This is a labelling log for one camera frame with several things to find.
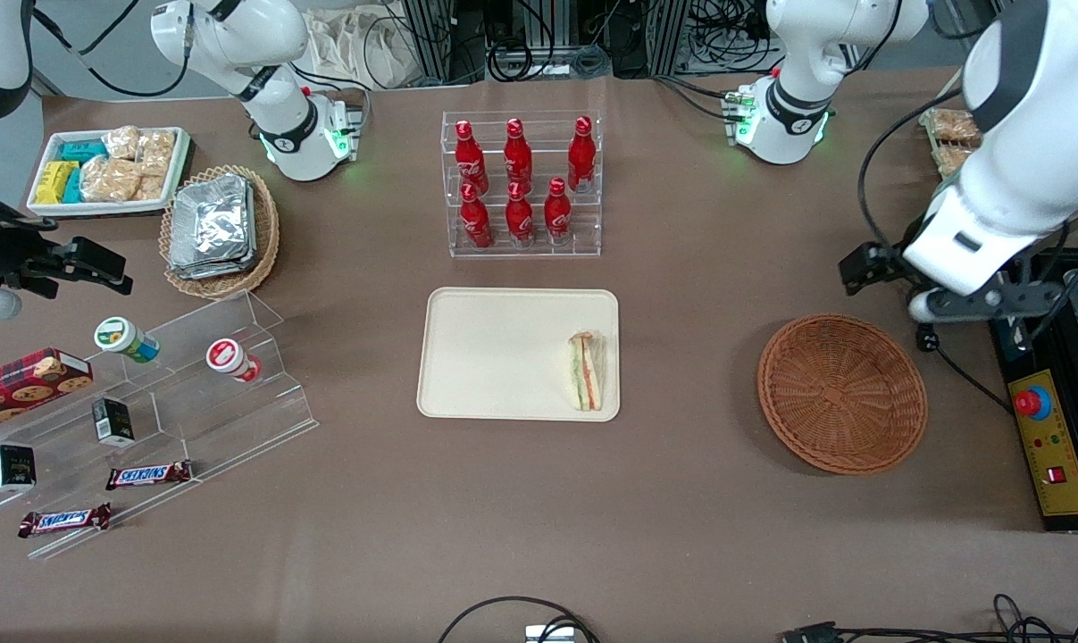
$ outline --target woven bread basket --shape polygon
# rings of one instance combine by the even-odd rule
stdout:
[[[780,442],[825,471],[890,469],[927,426],[927,395],[911,358],[877,327],[840,314],[812,314],[773,334],[757,392]]]
[[[252,216],[257,220],[257,248],[260,259],[249,272],[235,272],[233,274],[221,274],[207,279],[182,279],[176,276],[171,270],[166,269],[166,281],[175,285],[181,292],[188,296],[199,298],[225,298],[237,290],[252,290],[265,281],[273,264],[277,261],[277,250],[280,248],[280,219],[277,217],[277,204],[273,201],[273,195],[268,193],[264,180],[261,180],[257,173],[245,167],[229,166],[210,167],[191,176],[184,183],[204,183],[205,180],[219,178],[224,174],[237,174],[244,176],[252,184]],[[169,229],[172,216],[172,201],[166,204],[166,211],[162,215],[162,235],[158,236],[158,252],[162,259],[169,263]]]

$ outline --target brown table surface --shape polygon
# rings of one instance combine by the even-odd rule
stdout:
[[[553,599],[605,641],[768,641],[848,627],[989,627],[992,594],[1073,627],[1078,536],[1040,533],[1015,428],[911,347],[899,285],[846,298],[835,262],[870,233],[857,210],[869,143],[951,70],[845,81],[828,136],[773,167],[650,81],[376,94],[359,162],[315,183],[274,170],[239,102],[47,99],[47,132],[178,125],[193,168],[245,164],[282,219],[258,290],[281,313],[285,364],[321,426],[47,562],[0,512],[0,641],[433,642],[470,603]],[[709,86],[734,86],[721,78]],[[600,259],[453,261],[440,196],[444,110],[605,110]],[[874,213],[898,235],[936,177],[906,129],[877,155]],[[0,362],[41,345],[94,353],[110,314],[158,325],[204,302],[176,292],[158,220],[65,223],[123,254],[121,298],[65,284],[0,325]],[[622,320],[611,423],[432,420],[415,406],[425,302],[440,286],[607,288]],[[780,325],[854,314],[920,367],[930,421],[886,474],[817,471],[776,439],[755,367]],[[943,345],[993,391],[982,324]],[[519,641],[538,607],[479,612],[457,641]]]

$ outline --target yellow control panel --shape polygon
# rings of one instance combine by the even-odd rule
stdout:
[[[1050,370],[1008,384],[1042,516],[1078,514],[1078,460]]]

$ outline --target white tray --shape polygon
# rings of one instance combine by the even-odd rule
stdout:
[[[602,338],[600,411],[579,411],[567,340]],[[606,423],[621,407],[617,298],[609,290],[440,288],[428,298],[416,403],[429,418]]]
[[[38,170],[34,173],[34,182],[31,183],[31,191],[27,194],[27,209],[36,215],[50,216],[54,219],[84,219],[84,217],[98,216],[124,216],[138,211],[161,211],[166,207],[169,200],[175,197],[175,191],[180,183],[180,173],[184,167],[184,158],[189,154],[189,133],[182,127],[141,127],[142,131],[160,129],[172,132],[175,134],[175,153],[169,160],[169,169],[166,170],[166,182],[162,187],[162,195],[156,200],[123,201],[118,203],[94,203],[94,204],[37,204],[34,203],[34,192],[42,180],[42,172],[45,164],[58,160],[58,149],[64,142],[93,141],[101,138],[102,134],[109,129],[91,129],[86,132],[60,132],[50,135],[45,142],[45,150],[42,159],[39,160]]]

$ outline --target clear acrylic display stand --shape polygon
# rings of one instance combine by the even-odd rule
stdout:
[[[0,511],[15,537],[28,511],[89,509],[110,502],[110,530],[195,489],[317,426],[305,391],[286,373],[277,341],[268,329],[281,323],[268,305],[243,290],[167,322],[149,332],[162,345],[148,364],[123,355],[89,358],[94,384],[0,424],[0,443],[34,449],[38,477],[32,490],[0,494]],[[220,338],[233,338],[261,360],[253,382],[209,369],[205,351]],[[129,408],[135,443],[98,443],[92,406],[102,397]],[[110,468],[192,461],[192,480],[107,491]],[[28,538],[30,558],[50,558],[101,534],[97,529],[65,531]]]
[[[570,161],[567,158],[570,141],[575,139],[575,121],[590,117],[593,137],[598,153],[595,155],[595,183],[588,194],[570,196],[570,241],[566,245],[551,245],[543,222],[543,203],[550,180],[555,176],[566,179]],[[519,249],[511,245],[507,232],[507,166],[502,146],[507,143],[507,121],[517,118],[534,152],[534,188],[527,197],[534,207],[534,236],[530,248]],[[474,139],[482,148],[490,189],[482,196],[490,216],[495,243],[487,248],[472,244],[464,231],[460,217],[460,170],[456,164],[456,122],[471,123]],[[444,169],[444,200],[447,206],[447,243],[453,257],[596,257],[603,251],[603,119],[598,110],[547,110],[517,112],[444,112],[440,135],[442,169]]]

